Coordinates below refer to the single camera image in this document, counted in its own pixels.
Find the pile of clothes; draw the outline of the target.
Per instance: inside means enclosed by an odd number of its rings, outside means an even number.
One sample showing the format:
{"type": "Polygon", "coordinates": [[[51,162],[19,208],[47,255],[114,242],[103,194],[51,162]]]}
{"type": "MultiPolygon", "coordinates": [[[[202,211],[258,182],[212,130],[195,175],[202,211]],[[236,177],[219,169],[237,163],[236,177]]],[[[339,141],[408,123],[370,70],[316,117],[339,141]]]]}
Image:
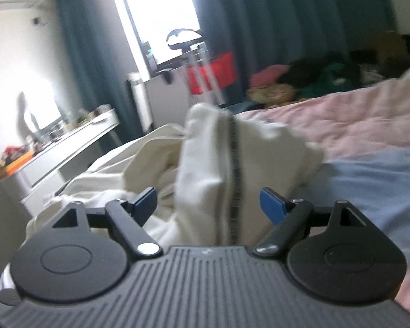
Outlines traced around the pile of clothes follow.
{"type": "Polygon", "coordinates": [[[248,97],[274,108],[399,78],[410,69],[410,34],[378,34],[368,49],[347,56],[328,52],[290,65],[272,65],[252,76],[248,97]]]}

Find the dark teal curtain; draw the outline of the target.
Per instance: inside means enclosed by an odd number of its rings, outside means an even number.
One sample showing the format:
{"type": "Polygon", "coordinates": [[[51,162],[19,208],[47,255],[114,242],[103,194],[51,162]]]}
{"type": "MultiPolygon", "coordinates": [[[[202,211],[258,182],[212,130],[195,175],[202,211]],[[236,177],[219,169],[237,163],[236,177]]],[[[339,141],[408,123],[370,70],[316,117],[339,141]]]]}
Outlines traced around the dark teal curtain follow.
{"type": "MultiPolygon", "coordinates": [[[[214,54],[231,52],[236,83],[226,89],[241,102],[253,73],[273,64],[347,53],[396,28],[391,0],[192,0],[200,30],[214,54]]],[[[127,74],[138,69],[114,0],[54,0],[83,105],[115,108],[119,136],[143,133],[127,74]]]]}

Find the vanity mirror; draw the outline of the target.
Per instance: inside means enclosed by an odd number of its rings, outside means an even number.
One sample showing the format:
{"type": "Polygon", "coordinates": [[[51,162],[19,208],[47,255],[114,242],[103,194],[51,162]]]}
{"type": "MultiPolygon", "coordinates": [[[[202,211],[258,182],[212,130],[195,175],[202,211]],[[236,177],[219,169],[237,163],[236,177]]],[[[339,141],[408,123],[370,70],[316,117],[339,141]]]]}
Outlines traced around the vanity mirror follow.
{"type": "Polygon", "coordinates": [[[61,114],[50,92],[20,92],[17,96],[17,131],[24,143],[47,134],[61,114]]]}

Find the bright window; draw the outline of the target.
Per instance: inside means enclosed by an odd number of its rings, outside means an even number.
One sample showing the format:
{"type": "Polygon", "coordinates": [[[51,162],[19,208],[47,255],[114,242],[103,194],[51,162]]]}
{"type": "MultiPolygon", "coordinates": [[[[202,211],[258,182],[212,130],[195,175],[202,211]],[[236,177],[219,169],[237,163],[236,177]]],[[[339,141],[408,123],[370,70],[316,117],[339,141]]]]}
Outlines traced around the bright window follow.
{"type": "Polygon", "coordinates": [[[192,0],[114,0],[138,69],[149,78],[160,70],[177,68],[181,51],[170,50],[172,30],[200,30],[192,0]]]}

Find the pink and blue bedspread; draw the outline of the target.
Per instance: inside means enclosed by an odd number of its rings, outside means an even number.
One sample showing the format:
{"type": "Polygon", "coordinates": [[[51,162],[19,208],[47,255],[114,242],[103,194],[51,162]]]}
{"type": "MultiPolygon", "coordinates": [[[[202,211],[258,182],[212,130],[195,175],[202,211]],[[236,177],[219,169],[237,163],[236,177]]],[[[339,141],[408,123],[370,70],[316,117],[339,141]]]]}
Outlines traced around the pink and blue bedspread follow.
{"type": "Polygon", "coordinates": [[[287,124],[324,149],[325,165],[297,195],[317,205],[345,198],[395,242],[408,267],[396,299],[410,312],[410,70],[243,117],[287,124]]]}

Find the white dressing table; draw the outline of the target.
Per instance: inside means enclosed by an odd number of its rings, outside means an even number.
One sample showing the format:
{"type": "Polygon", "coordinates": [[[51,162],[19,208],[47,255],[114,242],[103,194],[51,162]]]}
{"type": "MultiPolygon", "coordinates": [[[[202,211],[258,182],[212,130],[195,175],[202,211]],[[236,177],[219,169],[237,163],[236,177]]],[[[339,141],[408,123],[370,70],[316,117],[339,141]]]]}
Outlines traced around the white dressing table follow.
{"type": "Polygon", "coordinates": [[[45,202],[75,176],[85,172],[103,155],[100,140],[117,140],[119,125],[111,109],[47,147],[12,175],[0,181],[14,205],[35,217],[45,202]]]}

